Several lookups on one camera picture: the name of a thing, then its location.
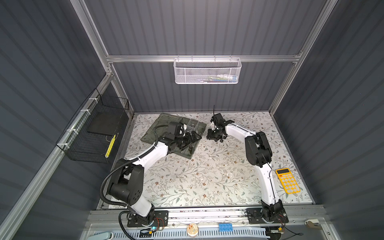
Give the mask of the green compartment organizer box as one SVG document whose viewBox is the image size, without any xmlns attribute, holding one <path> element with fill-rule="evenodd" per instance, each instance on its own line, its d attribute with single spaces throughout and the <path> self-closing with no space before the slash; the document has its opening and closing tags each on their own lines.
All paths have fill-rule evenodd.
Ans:
<svg viewBox="0 0 384 240">
<path fill-rule="evenodd" d="M 169 147 L 169 153 L 192 159 L 206 126 L 195 119 L 161 113 L 141 141 L 147 144 L 156 140 L 164 142 Z"/>
</svg>

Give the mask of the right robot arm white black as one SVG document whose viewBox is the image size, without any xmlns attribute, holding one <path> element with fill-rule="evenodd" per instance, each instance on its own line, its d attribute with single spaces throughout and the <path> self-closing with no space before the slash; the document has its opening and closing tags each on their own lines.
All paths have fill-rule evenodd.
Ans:
<svg viewBox="0 0 384 240">
<path fill-rule="evenodd" d="M 223 142 L 232 136 L 245 145 L 246 158 L 255 168 L 261 186 L 261 217 L 266 223 L 287 223 L 288 216 L 279 198 L 273 181 L 271 167 L 273 152 L 264 132 L 254 132 L 237 125 L 232 120 L 225 120 L 221 114 L 214 114 L 207 139 Z"/>
</svg>

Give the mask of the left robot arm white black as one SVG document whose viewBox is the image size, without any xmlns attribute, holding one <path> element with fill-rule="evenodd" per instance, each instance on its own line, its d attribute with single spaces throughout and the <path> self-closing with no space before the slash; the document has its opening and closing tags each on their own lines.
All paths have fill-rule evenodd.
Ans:
<svg viewBox="0 0 384 240">
<path fill-rule="evenodd" d="M 100 188 L 104 203 L 124 207 L 142 218 L 151 218 L 154 211 L 153 204 L 142 196 L 146 171 L 160 159 L 183 151 L 202 138 L 196 131 L 177 122 L 154 127 L 153 133 L 154 143 L 129 160 L 118 160 L 118 165 L 106 176 Z"/>
</svg>

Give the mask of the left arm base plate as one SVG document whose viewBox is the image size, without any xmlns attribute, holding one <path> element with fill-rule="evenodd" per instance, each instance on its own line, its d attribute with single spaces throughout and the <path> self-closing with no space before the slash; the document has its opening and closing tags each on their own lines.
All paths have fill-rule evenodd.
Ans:
<svg viewBox="0 0 384 240">
<path fill-rule="evenodd" d="M 128 215 L 128 228 L 139 227 L 166 227 L 168 225 L 169 211 L 154 210 L 150 211 L 147 217 L 138 214 Z"/>
</svg>

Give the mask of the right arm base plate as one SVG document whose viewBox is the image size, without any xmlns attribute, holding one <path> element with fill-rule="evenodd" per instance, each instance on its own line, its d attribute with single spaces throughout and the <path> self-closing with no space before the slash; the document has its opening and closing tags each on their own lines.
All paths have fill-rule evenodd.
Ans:
<svg viewBox="0 0 384 240">
<path fill-rule="evenodd" d="M 244 212 L 250 224 L 287 224 L 289 218 L 284 209 L 247 208 Z"/>
</svg>

